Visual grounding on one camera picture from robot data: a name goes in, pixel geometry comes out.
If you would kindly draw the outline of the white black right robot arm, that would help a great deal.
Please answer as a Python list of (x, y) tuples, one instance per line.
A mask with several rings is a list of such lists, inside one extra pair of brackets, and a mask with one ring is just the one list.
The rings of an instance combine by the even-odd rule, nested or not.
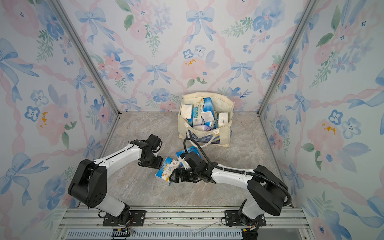
[(289, 188), (264, 166), (255, 170), (228, 168), (209, 159), (203, 160), (195, 152), (182, 154), (183, 166), (171, 172), (168, 179), (173, 183), (227, 184), (248, 190), (252, 199), (244, 200), (238, 210), (237, 222), (255, 226), (265, 213), (279, 216), (282, 208), (292, 202)]

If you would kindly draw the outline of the teal tissue pack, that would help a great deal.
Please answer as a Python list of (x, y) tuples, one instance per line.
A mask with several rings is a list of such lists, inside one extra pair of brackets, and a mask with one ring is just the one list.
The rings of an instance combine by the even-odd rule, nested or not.
[(194, 126), (200, 126), (203, 124), (203, 119), (202, 119), (202, 115), (201, 115), (201, 104), (200, 103), (194, 104), (192, 121), (193, 121), (193, 127)]

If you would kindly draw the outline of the blue white tissue pack back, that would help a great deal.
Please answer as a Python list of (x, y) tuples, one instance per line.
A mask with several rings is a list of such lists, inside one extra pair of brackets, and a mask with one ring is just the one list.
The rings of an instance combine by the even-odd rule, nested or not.
[(191, 119), (193, 115), (193, 105), (182, 105), (180, 115), (183, 119)]

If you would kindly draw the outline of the blue cartoon tissue pack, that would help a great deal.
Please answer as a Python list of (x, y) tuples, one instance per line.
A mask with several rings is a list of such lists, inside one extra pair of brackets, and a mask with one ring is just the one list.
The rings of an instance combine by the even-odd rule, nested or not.
[(170, 176), (174, 170), (180, 167), (181, 163), (178, 160), (174, 160), (170, 157), (167, 157), (160, 169), (155, 174), (155, 177), (158, 181), (165, 183), (167, 185), (171, 184)]
[(218, 120), (217, 120), (218, 128), (221, 128), (228, 123), (229, 123), (229, 113), (226, 113), (226, 112), (219, 113)]

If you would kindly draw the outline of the purple tissue pack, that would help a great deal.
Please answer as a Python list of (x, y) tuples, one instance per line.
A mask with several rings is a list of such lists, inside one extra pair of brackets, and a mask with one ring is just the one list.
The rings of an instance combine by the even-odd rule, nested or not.
[(197, 131), (202, 131), (202, 132), (210, 132), (212, 131), (213, 129), (207, 125), (197, 125), (197, 126), (193, 126), (193, 129), (194, 130), (197, 130)]

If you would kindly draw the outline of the cream canvas tote bag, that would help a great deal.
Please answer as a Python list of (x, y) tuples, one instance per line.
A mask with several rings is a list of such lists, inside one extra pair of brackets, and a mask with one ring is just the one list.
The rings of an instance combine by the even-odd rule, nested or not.
[(202, 147), (230, 144), (235, 103), (215, 93), (196, 92), (183, 96), (178, 113), (179, 138), (191, 138)]

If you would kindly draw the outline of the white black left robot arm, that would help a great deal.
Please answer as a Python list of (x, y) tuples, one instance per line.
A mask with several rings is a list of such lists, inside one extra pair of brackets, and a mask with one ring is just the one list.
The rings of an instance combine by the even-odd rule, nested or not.
[(108, 178), (132, 162), (140, 167), (160, 169), (163, 158), (158, 152), (162, 144), (159, 137), (150, 135), (147, 140), (129, 141), (126, 147), (106, 157), (84, 159), (77, 167), (68, 194), (88, 208), (106, 213), (114, 223), (127, 225), (132, 219), (130, 206), (108, 194)]

